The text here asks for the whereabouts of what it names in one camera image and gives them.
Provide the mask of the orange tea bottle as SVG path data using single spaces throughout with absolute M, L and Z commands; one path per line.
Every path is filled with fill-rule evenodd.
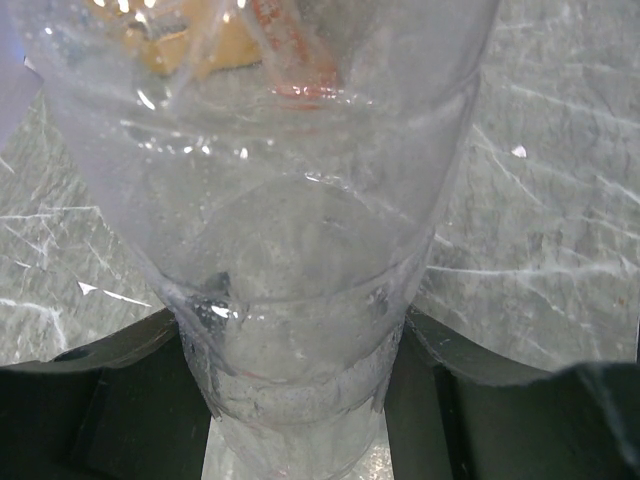
M 336 97 L 341 87 L 336 61 L 295 1 L 251 1 L 247 14 L 276 94 L 305 108 Z

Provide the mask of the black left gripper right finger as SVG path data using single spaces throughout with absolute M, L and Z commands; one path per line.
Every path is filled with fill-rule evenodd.
M 398 479 L 635 479 L 639 367 L 555 372 L 498 355 L 416 308 L 385 400 Z

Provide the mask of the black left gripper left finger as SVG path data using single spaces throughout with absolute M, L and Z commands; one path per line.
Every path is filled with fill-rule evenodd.
M 1 369 L 4 479 L 198 479 L 210 412 L 174 316 Z

